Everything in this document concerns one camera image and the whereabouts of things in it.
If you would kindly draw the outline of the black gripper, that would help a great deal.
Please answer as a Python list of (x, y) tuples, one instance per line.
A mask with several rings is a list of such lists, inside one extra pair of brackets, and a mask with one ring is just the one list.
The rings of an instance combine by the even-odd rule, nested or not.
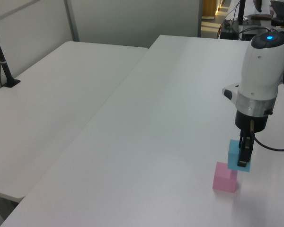
[(238, 145), (239, 156), (237, 161), (237, 166), (240, 167), (246, 167), (251, 159), (253, 145), (254, 145), (254, 139), (250, 134), (250, 122), (252, 120), (254, 122), (254, 128), (253, 128), (254, 133), (257, 133), (265, 129), (268, 116), (251, 117), (239, 111), (236, 111), (235, 125), (241, 130), (240, 140)]

